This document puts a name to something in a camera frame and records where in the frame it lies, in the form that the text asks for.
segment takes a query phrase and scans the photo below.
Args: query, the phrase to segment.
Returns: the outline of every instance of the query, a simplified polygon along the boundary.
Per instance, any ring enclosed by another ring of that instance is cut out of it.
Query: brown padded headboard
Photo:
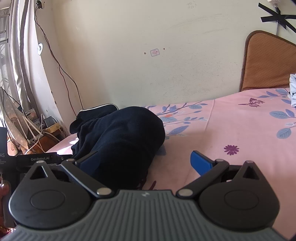
[[[296,73],[296,45],[265,31],[254,31],[246,40],[239,91],[289,87]]]

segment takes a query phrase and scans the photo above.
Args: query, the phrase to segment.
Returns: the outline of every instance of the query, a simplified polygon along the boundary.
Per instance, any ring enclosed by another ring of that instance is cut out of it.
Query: black tape
[[[287,26],[288,26],[291,30],[293,30],[293,32],[296,33],[296,28],[286,20],[286,19],[296,19],[296,15],[282,15],[280,10],[278,10],[279,13],[277,13],[277,12],[271,10],[270,8],[264,6],[261,3],[258,4],[258,7],[262,8],[266,12],[272,14],[272,16],[261,17],[261,21],[263,23],[270,22],[270,21],[277,21],[285,29],[287,29]]]

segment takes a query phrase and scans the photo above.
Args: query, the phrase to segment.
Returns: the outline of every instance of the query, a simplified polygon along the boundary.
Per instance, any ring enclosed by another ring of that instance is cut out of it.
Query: blue leaf print
[[[179,134],[179,133],[185,131],[187,127],[188,127],[188,126],[180,126],[180,127],[177,127],[177,128],[175,128],[175,129],[173,129],[173,130],[169,133],[169,135],[177,135],[177,134]]]
[[[163,121],[163,122],[174,122],[176,121],[177,119],[175,117],[160,117],[160,119]]]
[[[285,89],[276,89],[276,92],[280,95],[288,95],[288,92]]]
[[[293,111],[286,109],[286,112],[287,112],[287,114],[288,114],[289,116],[291,116],[291,117],[295,117],[295,114],[294,114]]]
[[[289,118],[289,116],[285,112],[282,112],[282,111],[271,111],[271,112],[269,112],[269,114],[275,118],[278,118],[278,119]]]
[[[278,96],[277,94],[271,93],[271,92],[269,92],[269,91],[266,91],[266,94],[268,94],[268,95],[270,95],[270,96],[273,96],[273,97]]]
[[[201,109],[202,106],[200,106],[199,104],[193,104],[191,106],[189,106],[190,109]]]
[[[287,104],[291,104],[291,100],[286,100],[286,99],[281,99],[281,100]]]
[[[165,150],[165,146],[164,145],[162,145],[158,149],[158,151],[156,152],[156,155],[158,155],[158,156],[165,156],[166,155],[166,150]]]
[[[153,108],[153,107],[155,107],[156,105],[150,105],[150,106],[148,106],[147,107],[147,109],[149,109],[149,108]]]
[[[174,105],[174,106],[170,107],[170,112],[174,112],[174,111],[176,111],[176,109],[177,109],[177,107]]]
[[[276,134],[276,137],[279,139],[286,139],[291,135],[291,129],[290,128],[284,128],[278,131]]]

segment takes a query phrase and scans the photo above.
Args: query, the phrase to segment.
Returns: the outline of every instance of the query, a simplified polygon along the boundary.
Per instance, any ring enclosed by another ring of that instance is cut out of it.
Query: black cable
[[[1,123],[2,123],[3,127],[4,127],[4,124],[5,124],[5,128],[7,130],[7,133],[8,133],[8,136],[9,136],[11,142],[14,144],[15,147],[17,147],[17,145],[13,142],[13,139],[11,138],[10,133],[9,133],[9,130],[8,130],[8,128],[6,126],[6,123],[5,123],[4,89],[2,87],[1,87],[1,89],[2,89],[2,94],[3,94],[3,99],[1,100],[2,101],[2,106],[3,106],[3,121],[1,120]]]
[[[3,89],[3,90],[5,91],[5,93],[6,93],[10,98],[12,98],[15,102],[17,102],[17,101],[15,100],[15,98],[13,98],[11,95],[9,95],[9,94],[6,92],[5,89]],[[23,114],[25,114],[25,111],[24,111],[24,109],[22,108],[22,105],[21,105],[19,102],[17,102],[17,103],[18,103],[19,106],[21,107]]]
[[[68,75],[68,73],[62,68],[62,66],[60,65],[59,61],[56,59],[54,53],[52,52],[51,47],[50,47],[50,44],[49,44],[49,41],[48,41],[48,39],[47,39],[47,36],[46,36],[44,30],[42,29],[42,27],[41,27],[41,26],[39,25],[39,23],[38,23],[37,15],[36,15],[37,9],[39,9],[39,8],[38,8],[38,7],[35,8],[35,12],[34,12],[34,21],[35,21],[35,23],[39,26],[39,28],[41,29],[41,31],[43,32],[43,35],[44,35],[45,41],[46,41],[46,43],[47,43],[47,45],[48,45],[48,47],[49,47],[50,53],[51,53],[52,57],[54,58],[54,60],[55,60],[55,61],[57,62],[57,64],[59,65],[59,72],[60,72],[60,74],[62,75],[62,77],[63,77],[63,79],[64,79],[64,82],[65,82],[65,85],[66,85],[66,88],[67,88],[67,92],[68,92],[69,102],[70,102],[70,105],[71,105],[71,108],[72,108],[73,112],[75,113],[75,111],[74,111],[74,109],[73,109],[73,106],[72,106],[72,103],[71,103],[71,100],[70,100],[69,89],[68,89],[68,87],[67,87],[65,77],[64,77],[64,75],[62,74],[61,70],[62,70],[62,71],[63,71],[63,72],[64,72],[64,73],[65,73],[65,74],[66,74],[66,75],[67,75],[67,76],[73,81],[73,83],[75,84],[75,87],[76,87],[76,89],[77,89],[77,93],[78,93],[78,97],[79,97],[79,101],[80,101],[81,107],[82,107],[82,109],[84,109],[84,108],[83,108],[83,105],[82,105],[82,102],[81,102],[81,98],[80,98],[80,94],[79,94],[78,86],[77,86],[76,82],[75,82],[75,81],[74,81],[74,80]]]
[[[10,98],[12,98],[15,102],[17,102],[16,100],[15,100],[15,98],[13,98],[11,95],[9,95],[7,92],[6,92],[6,90],[5,89],[3,89],[4,91],[5,91],[5,93],[10,97]],[[26,114],[25,114],[25,111],[24,111],[24,109],[22,108],[22,105],[19,103],[19,102],[17,102],[19,105],[20,105],[20,107],[21,107],[21,109],[22,109],[22,113],[26,116]]]

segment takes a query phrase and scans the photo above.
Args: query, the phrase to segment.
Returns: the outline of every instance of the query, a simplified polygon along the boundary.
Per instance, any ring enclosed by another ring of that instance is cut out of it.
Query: handwriting on wall
[[[195,8],[197,5],[195,1],[187,3],[187,9]]]

